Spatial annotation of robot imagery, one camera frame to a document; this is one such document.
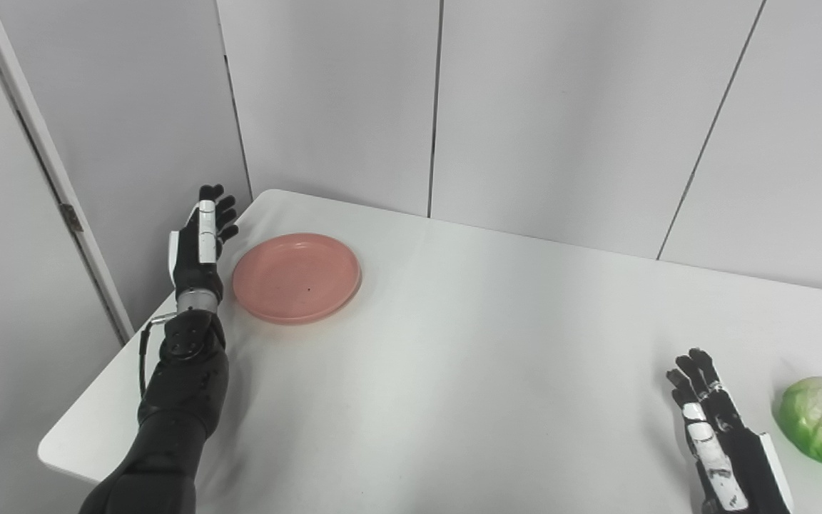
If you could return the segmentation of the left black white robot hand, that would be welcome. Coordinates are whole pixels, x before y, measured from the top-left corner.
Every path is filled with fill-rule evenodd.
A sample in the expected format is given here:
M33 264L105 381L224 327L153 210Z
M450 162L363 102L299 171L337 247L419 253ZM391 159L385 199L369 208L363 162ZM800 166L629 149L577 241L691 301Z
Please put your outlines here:
M223 300L218 259L224 244L239 232L235 202L221 184L203 185L183 227L171 232L168 264L176 298L208 291L216 302Z

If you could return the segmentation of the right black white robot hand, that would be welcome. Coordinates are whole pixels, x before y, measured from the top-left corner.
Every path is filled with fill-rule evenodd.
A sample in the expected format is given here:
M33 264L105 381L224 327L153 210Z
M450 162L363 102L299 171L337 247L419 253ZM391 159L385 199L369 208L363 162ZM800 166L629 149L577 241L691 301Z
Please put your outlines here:
M741 419L712 357L691 348L666 372L704 489L701 513L792 513L791 489L769 433Z

